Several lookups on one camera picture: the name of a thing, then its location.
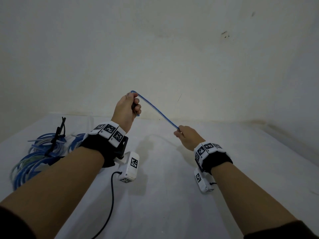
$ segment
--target person's right hand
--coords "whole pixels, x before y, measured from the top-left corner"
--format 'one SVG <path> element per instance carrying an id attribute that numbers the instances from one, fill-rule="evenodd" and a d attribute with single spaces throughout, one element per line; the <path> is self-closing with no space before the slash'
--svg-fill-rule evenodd
<path id="1" fill-rule="evenodd" d="M 194 149 L 201 142 L 205 142 L 205 139 L 202 138 L 195 129 L 189 126 L 179 126 L 179 130 L 174 132 L 174 135 L 181 140 L 181 143 L 190 151 L 194 151 Z"/>

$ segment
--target qr code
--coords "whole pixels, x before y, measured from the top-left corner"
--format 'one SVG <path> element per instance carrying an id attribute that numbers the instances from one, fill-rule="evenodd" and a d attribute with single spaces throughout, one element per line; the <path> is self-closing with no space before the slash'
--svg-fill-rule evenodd
<path id="1" fill-rule="evenodd" d="M 134 158 L 132 158 L 132 161 L 131 161 L 131 166 L 133 166 L 134 168 L 138 168 L 138 161 Z"/>
<path id="2" fill-rule="evenodd" d="M 201 146 L 198 150 L 197 150 L 199 156 L 201 156 L 204 152 L 205 152 L 205 149 L 203 148 L 203 146 Z"/>
<path id="3" fill-rule="evenodd" d="M 118 141 L 121 142 L 122 138 L 124 137 L 119 131 L 117 131 L 113 137 Z"/>
<path id="4" fill-rule="evenodd" d="M 213 148 L 214 146 L 213 146 L 213 144 L 208 143 L 208 144 L 205 144 L 204 147 L 208 150 L 210 148 Z"/>
<path id="5" fill-rule="evenodd" d="M 199 174 L 196 175 L 196 179 L 198 183 L 202 180 Z"/>
<path id="6" fill-rule="evenodd" d="M 102 129 L 103 127 L 105 126 L 105 124 L 100 124 L 100 125 L 98 125 L 96 128 L 94 128 L 93 130 L 100 130 L 100 129 Z"/>
<path id="7" fill-rule="evenodd" d="M 104 130 L 104 131 L 107 131 L 107 132 L 109 132 L 109 133 L 112 134 L 115 129 L 116 129 L 116 128 L 115 128 L 114 126 L 112 126 L 112 125 L 110 125 L 110 124 L 107 124 L 106 127 L 105 127 L 103 130 Z"/>
<path id="8" fill-rule="evenodd" d="M 213 145 L 214 145 L 215 147 L 217 147 L 217 148 L 221 148 L 221 146 L 219 146 L 218 144 L 214 144 L 214 143 L 213 143 Z"/>
<path id="9" fill-rule="evenodd" d="M 195 159 L 198 161 L 199 160 L 199 155 L 198 153 L 195 154 Z"/>
<path id="10" fill-rule="evenodd" d="M 129 182 L 132 182 L 131 180 L 127 179 L 127 178 L 124 178 L 124 179 L 120 179 L 120 181 L 124 182 L 124 183 L 129 183 Z"/>

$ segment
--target person's right arm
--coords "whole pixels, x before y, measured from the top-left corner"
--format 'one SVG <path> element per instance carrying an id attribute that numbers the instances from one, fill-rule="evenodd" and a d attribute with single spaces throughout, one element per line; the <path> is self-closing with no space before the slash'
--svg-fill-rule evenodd
<path id="1" fill-rule="evenodd" d="M 174 135 L 191 151 L 205 141 L 193 128 L 179 126 L 179 129 Z M 213 167 L 211 173 L 244 235 L 297 221 L 278 201 L 230 162 Z"/>

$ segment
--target black cable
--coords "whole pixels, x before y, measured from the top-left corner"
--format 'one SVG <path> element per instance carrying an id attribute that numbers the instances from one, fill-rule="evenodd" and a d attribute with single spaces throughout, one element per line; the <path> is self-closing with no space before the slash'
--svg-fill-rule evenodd
<path id="1" fill-rule="evenodd" d="M 112 206 L 111 206 L 110 214 L 109 214 L 104 226 L 100 229 L 100 231 L 98 233 L 96 233 L 96 235 L 94 237 L 92 237 L 92 239 L 95 239 L 103 231 L 103 229 L 106 227 L 106 224 L 110 220 L 110 217 L 111 217 L 111 214 L 112 214 L 112 211 L 113 211 L 113 205 L 114 205 L 114 190 L 113 190 L 113 175 L 114 174 L 122 174 L 122 172 L 116 171 L 116 172 L 112 173 L 112 176 L 111 176 Z"/>

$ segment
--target scuff mark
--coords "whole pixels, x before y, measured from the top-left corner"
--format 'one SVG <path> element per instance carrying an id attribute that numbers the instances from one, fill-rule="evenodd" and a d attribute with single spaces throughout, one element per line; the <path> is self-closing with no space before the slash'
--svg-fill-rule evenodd
<path id="1" fill-rule="evenodd" d="M 183 93 L 181 93 L 181 95 L 182 95 L 182 94 L 183 94 Z M 181 95 L 180 95 L 180 97 L 178 98 L 178 101 L 179 101 L 179 99 L 181 98 Z M 177 102 L 178 102 L 178 101 L 177 101 Z"/>

